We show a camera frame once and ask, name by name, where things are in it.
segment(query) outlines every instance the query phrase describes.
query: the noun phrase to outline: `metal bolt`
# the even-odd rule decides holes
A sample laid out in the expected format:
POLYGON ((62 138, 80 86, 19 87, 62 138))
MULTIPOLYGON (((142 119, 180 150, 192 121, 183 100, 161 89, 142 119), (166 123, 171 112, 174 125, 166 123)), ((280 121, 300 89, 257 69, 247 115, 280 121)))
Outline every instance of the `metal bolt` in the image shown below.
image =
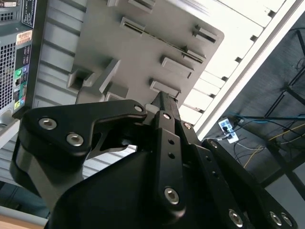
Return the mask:
POLYGON ((55 120, 51 118, 42 118, 38 121, 39 125, 46 130, 53 130, 57 127, 55 120))
POLYGON ((232 209, 229 209, 229 217, 232 220, 232 222, 239 228, 243 227, 243 221, 242 218, 232 209))
POLYGON ((188 123, 184 123, 184 126, 185 126, 187 129, 189 129, 189 130, 192 128, 191 125, 188 124, 188 123))
POLYGON ((74 133, 67 136, 67 142, 72 146, 81 146, 84 143, 84 139, 82 136, 74 133))
POLYGON ((285 222, 286 222, 290 227, 292 227, 293 224, 292 224, 291 220, 288 218, 288 216, 287 216, 285 213, 282 213, 281 215, 282 215, 283 219, 285 220, 285 222))
POLYGON ((270 211, 270 217, 278 226, 282 225, 280 218, 274 212, 270 211))
POLYGON ((167 113, 164 113, 163 116, 164 116, 165 118, 167 118, 167 119, 171 119, 171 117, 170 117, 169 114, 167 114, 167 113))
POLYGON ((215 142, 211 141, 210 143, 214 148, 217 148, 217 144, 215 142))
POLYGON ((138 111, 138 112, 142 112, 143 108, 141 108, 140 106, 134 106, 134 108, 138 111))
POLYGON ((172 189, 170 187, 166 188, 164 190, 164 195, 171 204, 179 203, 179 195, 174 189, 172 189))

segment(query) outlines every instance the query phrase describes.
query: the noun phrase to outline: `yellow cable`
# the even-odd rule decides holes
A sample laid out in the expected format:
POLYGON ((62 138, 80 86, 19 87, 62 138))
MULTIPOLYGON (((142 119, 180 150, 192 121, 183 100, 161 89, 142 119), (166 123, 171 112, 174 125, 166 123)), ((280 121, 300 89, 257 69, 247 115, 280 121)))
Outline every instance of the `yellow cable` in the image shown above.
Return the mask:
MULTIPOLYGON (((290 129, 290 130, 287 130, 287 131, 285 131, 285 132, 283 132, 283 133, 281 133, 281 134, 279 134, 279 135, 276 135, 276 136, 270 138, 268 141, 271 141, 271 140, 273 140, 273 139, 275 139, 275 138, 277 138, 277 137, 280 137, 280 136, 282 136, 282 135, 284 135, 284 134, 286 134, 286 133, 288 133, 288 132, 291 132, 292 130, 298 129, 298 128, 304 126, 304 125, 305 125, 305 123, 302 124, 302 125, 298 125, 297 127, 294 127, 294 128, 292 128, 292 129, 290 129)), ((247 161, 246 164, 244 165, 244 168, 246 168, 246 166, 247 166, 247 165, 249 164, 249 162, 251 161, 252 157, 253 157, 260 149, 262 149, 262 148, 263 148, 262 146, 259 146, 258 149, 257 149, 254 153, 252 153, 252 155, 249 157, 248 161, 247 161)))

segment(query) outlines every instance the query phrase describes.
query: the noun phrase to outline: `barcode label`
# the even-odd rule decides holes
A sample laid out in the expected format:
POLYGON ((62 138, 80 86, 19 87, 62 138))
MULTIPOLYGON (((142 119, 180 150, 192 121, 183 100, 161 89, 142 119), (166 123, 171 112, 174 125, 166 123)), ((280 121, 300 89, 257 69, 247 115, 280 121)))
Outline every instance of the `barcode label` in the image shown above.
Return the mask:
POLYGON ((5 2, 4 7, 16 7, 17 3, 16 2, 5 2))
POLYGON ((26 31, 26 32, 22 32, 17 34, 17 39, 16 39, 16 44, 17 45, 21 45, 23 43, 29 42, 32 40, 32 33, 33 31, 26 31))

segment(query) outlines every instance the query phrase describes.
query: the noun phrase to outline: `black metal frame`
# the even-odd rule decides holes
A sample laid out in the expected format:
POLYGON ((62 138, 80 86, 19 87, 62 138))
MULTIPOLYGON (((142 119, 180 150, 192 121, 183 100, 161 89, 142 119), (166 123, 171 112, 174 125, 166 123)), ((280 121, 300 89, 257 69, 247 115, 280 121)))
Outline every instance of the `black metal frame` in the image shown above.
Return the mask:
POLYGON ((293 184, 293 186, 296 188, 297 192, 300 194, 300 196, 305 200, 305 186, 303 182, 300 180, 300 178, 294 173, 294 170, 298 168, 300 165, 305 163, 305 155, 301 154, 297 157, 295 157, 291 162, 286 162, 286 160, 283 158, 283 156, 279 153, 279 150, 282 149, 279 146, 276 145, 276 142, 269 142, 267 139, 264 139, 261 136, 258 136, 249 130, 246 130, 245 128, 242 128, 241 134, 248 139, 251 139, 252 141, 256 142, 257 144, 261 144, 264 147, 266 147, 273 158, 277 161, 281 169, 273 173, 270 177, 265 179, 261 185, 263 187, 267 187, 268 185, 275 182, 278 178, 280 178, 282 175, 286 174, 290 182, 293 184))
MULTIPOLYGON (((296 31, 297 37, 300 41, 301 48, 303 50, 303 54, 305 56, 305 43, 302 37, 302 34, 299 30, 296 31)), ((285 97, 286 94, 291 95, 293 98, 295 98, 297 101, 299 101, 302 105, 305 106, 305 99, 299 96, 293 89, 293 85, 297 83, 297 81, 304 75, 305 73, 305 66, 302 67, 302 69, 296 74, 296 76, 289 82, 287 87, 284 91, 281 92, 279 97, 276 99, 276 101, 272 104, 270 109, 267 111, 264 117, 256 117, 256 116, 245 116, 247 119, 252 120, 294 120, 299 121, 298 118, 295 117, 270 117, 271 113, 275 110, 275 108, 280 104, 282 99, 285 97)), ((254 141, 257 140, 257 138, 260 139, 260 142, 264 141, 265 146, 268 148, 274 159, 277 161, 277 163, 281 166, 281 169, 277 172, 275 172, 273 175, 271 175, 268 179, 266 179, 262 185, 266 187, 267 185, 270 185, 272 182, 277 180, 280 176, 283 174, 286 174, 291 183, 294 185, 296 190, 299 192, 299 194, 302 196, 302 198, 305 200, 305 186, 302 183, 302 181, 297 177, 297 175, 293 172, 298 166, 305 163, 305 157, 299 156, 296 157, 292 162, 287 163, 284 158, 281 156, 280 153, 278 153, 279 148, 276 148, 274 146, 271 146, 270 143, 268 143, 265 139, 256 136, 255 138, 251 137, 254 141)))
MULTIPOLYGON (((300 30, 296 31, 297 37, 299 39, 301 48, 303 50, 303 54, 305 56, 305 43, 302 37, 302 34, 300 30)), ((281 94, 278 96, 278 98, 275 100, 275 102, 272 104, 270 109, 267 111, 267 113, 264 115, 264 117, 254 117, 254 116, 245 116, 245 118, 248 119, 255 119, 255 120, 298 120, 297 118, 293 117, 285 117, 285 118, 277 118, 277 117, 270 117, 271 113, 276 109, 276 107, 280 104, 282 99, 285 97, 286 94, 290 94, 293 98, 295 98, 297 101, 299 101, 301 104, 305 105, 305 99, 299 96, 293 89, 293 85, 295 85, 298 80, 304 75, 305 73, 305 66, 303 66, 300 71, 295 75, 295 77, 289 82, 289 84, 286 86, 286 88, 281 92, 281 94)))
POLYGON ((33 29, 32 50, 30 54, 30 67, 25 105, 18 110, 13 118, 22 119, 24 113, 32 108, 35 87, 40 63, 40 54, 43 41, 44 26, 47 17, 48 0, 37 0, 35 25, 33 29))
POLYGON ((297 228, 292 216, 221 145, 198 140, 191 125, 180 120, 175 99, 161 92, 152 104, 160 110, 150 115, 132 100, 38 108, 24 115, 10 170, 19 184, 52 205, 46 229, 101 224, 297 228), (56 127, 42 128, 39 120, 45 117, 55 120, 56 127), (69 133, 82 136, 82 144, 69 144, 69 133), (89 153, 128 144, 137 145, 137 152, 71 184, 68 178, 79 174, 89 153), (20 174, 28 179, 19 179, 20 174), (176 194, 166 197, 168 188, 176 194))

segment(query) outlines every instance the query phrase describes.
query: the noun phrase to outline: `sticker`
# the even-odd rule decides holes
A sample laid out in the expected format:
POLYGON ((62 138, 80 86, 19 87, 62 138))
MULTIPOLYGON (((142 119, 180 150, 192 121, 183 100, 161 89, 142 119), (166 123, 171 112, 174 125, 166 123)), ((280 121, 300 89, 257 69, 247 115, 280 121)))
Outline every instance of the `sticker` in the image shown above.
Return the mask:
POLYGON ((25 97, 25 95, 27 94, 27 84, 26 83, 23 83, 21 86, 20 86, 20 99, 22 97, 25 97))
POLYGON ((34 28, 37 0, 24 0, 21 22, 34 28))
POLYGON ((21 45, 23 43, 31 41, 32 40, 32 34, 33 34, 32 30, 17 34, 16 44, 21 45))
POLYGON ((14 110, 16 110, 18 107, 20 107, 20 101, 17 101, 14 105, 14 110))

